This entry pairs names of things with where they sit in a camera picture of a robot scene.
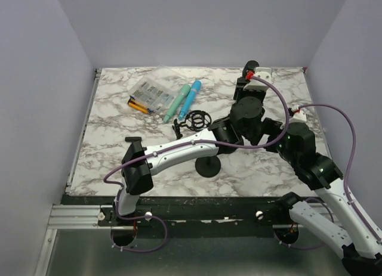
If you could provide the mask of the black round-base stand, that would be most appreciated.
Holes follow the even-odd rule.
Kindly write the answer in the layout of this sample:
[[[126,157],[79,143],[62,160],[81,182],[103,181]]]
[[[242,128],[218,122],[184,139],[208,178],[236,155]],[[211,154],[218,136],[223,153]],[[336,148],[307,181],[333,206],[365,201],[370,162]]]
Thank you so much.
[[[217,156],[200,157],[196,159],[195,169],[200,176],[212,178],[220,172],[221,162]]]

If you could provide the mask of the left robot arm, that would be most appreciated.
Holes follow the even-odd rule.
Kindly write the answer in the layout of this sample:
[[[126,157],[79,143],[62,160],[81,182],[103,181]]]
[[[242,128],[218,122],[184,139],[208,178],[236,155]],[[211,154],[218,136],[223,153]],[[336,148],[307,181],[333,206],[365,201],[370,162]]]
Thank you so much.
[[[219,154],[230,154],[247,140],[258,145],[263,132],[263,101],[268,90],[269,76],[265,72],[248,71],[238,78],[234,103],[228,116],[212,122],[207,128],[184,139],[161,145],[144,147],[134,141],[122,159],[121,188],[115,199],[112,219],[119,225],[132,220],[139,197],[153,188],[153,176],[182,164],[196,160],[197,171],[206,175],[215,172],[208,161]]]

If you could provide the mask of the cyan blue microphone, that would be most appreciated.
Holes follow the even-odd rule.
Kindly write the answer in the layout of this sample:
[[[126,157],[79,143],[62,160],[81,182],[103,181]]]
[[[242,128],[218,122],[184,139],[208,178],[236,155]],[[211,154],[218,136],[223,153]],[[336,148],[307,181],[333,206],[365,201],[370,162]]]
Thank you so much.
[[[185,102],[184,102],[183,106],[181,107],[180,113],[178,115],[179,120],[183,120],[183,118],[186,116],[186,113],[188,112],[190,106],[193,103],[193,100],[195,99],[196,95],[198,94],[198,92],[201,89],[201,85],[202,85],[202,83],[200,80],[196,80],[192,83],[191,89],[190,89],[190,91],[189,91],[189,93],[185,99]]]

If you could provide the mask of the black tripod shock-mount stand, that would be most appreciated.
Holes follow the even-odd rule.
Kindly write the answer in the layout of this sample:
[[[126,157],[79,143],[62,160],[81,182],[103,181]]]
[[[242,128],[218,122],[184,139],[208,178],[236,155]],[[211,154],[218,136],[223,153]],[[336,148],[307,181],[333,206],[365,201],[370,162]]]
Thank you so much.
[[[208,128],[211,124],[212,118],[209,113],[203,110],[192,110],[186,115],[183,121],[178,122],[177,119],[174,120],[172,129],[176,139],[180,139],[183,137],[181,128],[187,128],[193,132],[200,132],[203,129]]]

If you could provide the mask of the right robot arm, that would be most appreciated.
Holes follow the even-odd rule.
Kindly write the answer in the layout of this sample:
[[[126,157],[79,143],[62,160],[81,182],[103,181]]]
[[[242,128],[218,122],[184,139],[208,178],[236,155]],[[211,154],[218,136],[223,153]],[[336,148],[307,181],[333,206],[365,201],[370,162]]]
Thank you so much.
[[[305,123],[290,123],[285,135],[266,150],[278,153],[298,179],[325,202],[341,225],[315,212],[296,193],[275,201],[272,217],[283,224],[301,224],[337,254],[350,275],[381,275],[381,243],[346,200],[341,170],[329,157],[316,151],[315,134],[309,127]]]

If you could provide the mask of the mint green microphone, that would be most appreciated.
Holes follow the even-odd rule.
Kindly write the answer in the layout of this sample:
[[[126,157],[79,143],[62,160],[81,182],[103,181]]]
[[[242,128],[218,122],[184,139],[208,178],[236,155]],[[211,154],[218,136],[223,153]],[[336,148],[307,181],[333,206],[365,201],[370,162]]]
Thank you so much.
[[[169,109],[165,113],[165,116],[163,118],[164,123],[167,123],[170,120],[170,118],[173,117],[180,104],[187,97],[188,93],[190,92],[190,89],[191,86],[189,84],[185,84],[181,87],[174,101],[171,103]]]

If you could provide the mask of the black microphone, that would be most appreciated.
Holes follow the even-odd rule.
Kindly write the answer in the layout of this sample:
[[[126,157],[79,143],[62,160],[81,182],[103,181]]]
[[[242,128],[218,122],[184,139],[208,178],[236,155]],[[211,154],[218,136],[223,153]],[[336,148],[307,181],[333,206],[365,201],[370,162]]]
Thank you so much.
[[[260,65],[257,61],[255,60],[250,60],[248,61],[242,70],[242,77],[246,77],[248,72],[255,72],[255,69],[258,68]]]

